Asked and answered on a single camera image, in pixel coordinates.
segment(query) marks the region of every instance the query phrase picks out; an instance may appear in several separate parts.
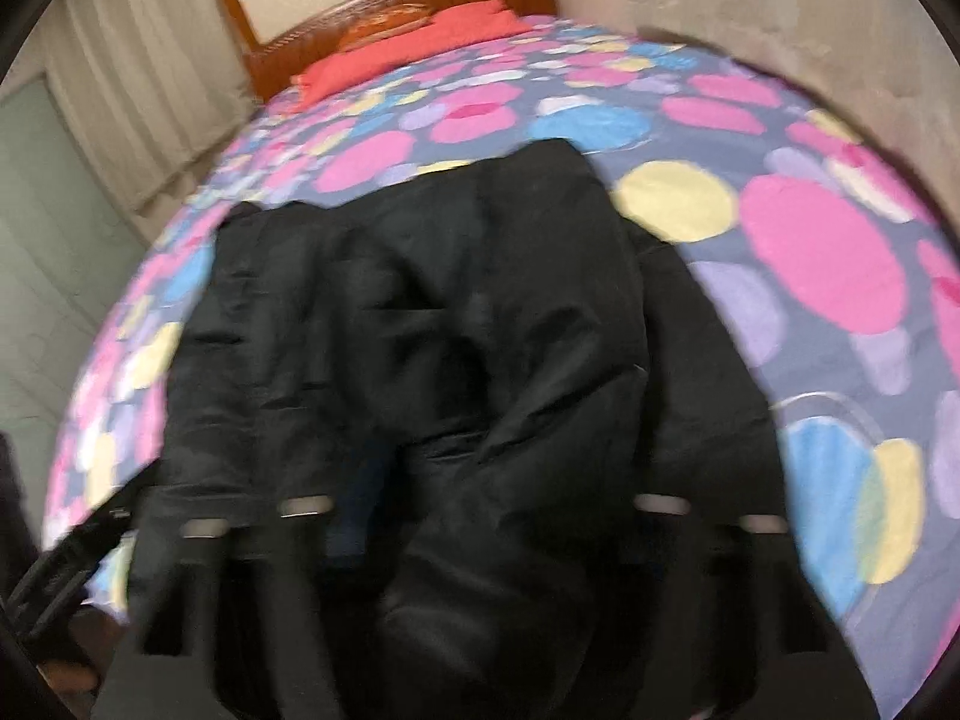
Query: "pink pillow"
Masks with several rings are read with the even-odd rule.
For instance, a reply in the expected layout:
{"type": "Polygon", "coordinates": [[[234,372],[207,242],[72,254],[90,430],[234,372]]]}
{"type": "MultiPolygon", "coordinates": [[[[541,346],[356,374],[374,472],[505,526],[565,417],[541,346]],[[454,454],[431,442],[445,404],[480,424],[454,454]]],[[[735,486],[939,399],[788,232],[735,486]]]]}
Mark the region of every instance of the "pink pillow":
{"type": "Polygon", "coordinates": [[[429,23],[412,32],[363,46],[355,52],[333,53],[294,79],[301,93],[295,110],[304,111],[330,95],[411,62],[464,46],[522,35],[530,30],[531,26],[518,19],[514,11],[501,10],[465,22],[429,23]]]}
{"type": "Polygon", "coordinates": [[[472,22],[483,19],[504,10],[507,4],[503,0],[483,0],[482,2],[467,2],[455,5],[433,14],[433,23],[449,25],[450,23],[472,22]]]}

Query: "polka dot bedspread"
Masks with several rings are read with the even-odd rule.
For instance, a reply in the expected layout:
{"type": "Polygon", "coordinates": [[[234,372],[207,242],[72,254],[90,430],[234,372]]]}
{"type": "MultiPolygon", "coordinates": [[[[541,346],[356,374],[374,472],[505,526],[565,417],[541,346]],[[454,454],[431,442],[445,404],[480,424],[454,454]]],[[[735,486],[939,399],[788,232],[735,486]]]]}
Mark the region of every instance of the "polka dot bedspread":
{"type": "MultiPolygon", "coordinates": [[[[157,453],[163,379],[238,201],[340,205],[567,138],[622,213],[680,245],[781,426],[803,559],[893,717],[960,624],[960,271],[932,216],[843,122],[728,58],[535,18],[224,153],[115,306],[59,436],[49,545],[157,453]]],[[[122,609],[128,545],[92,585],[122,609]]]]}

